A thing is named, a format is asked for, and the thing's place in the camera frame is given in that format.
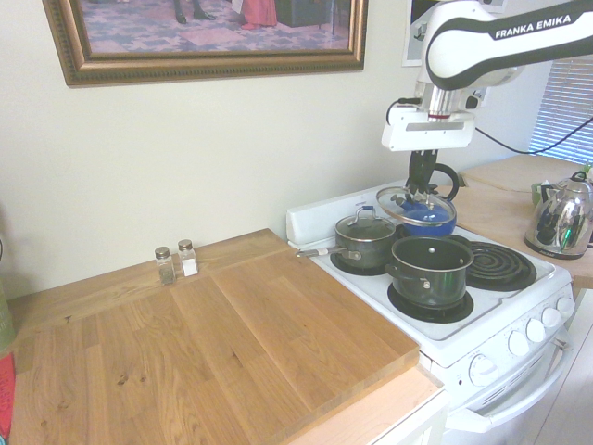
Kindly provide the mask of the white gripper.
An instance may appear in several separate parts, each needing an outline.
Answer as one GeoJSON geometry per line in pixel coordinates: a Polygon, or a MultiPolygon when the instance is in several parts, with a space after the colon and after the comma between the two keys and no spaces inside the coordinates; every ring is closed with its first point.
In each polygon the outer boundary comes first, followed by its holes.
{"type": "Polygon", "coordinates": [[[453,113],[436,121],[429,121],[427,113],[391,113],[381,143],[391,151],[412,151],[407,187],[411,193],[429,194],[437,150],[465,148],[473,132],[471,113],[453,113]]]}

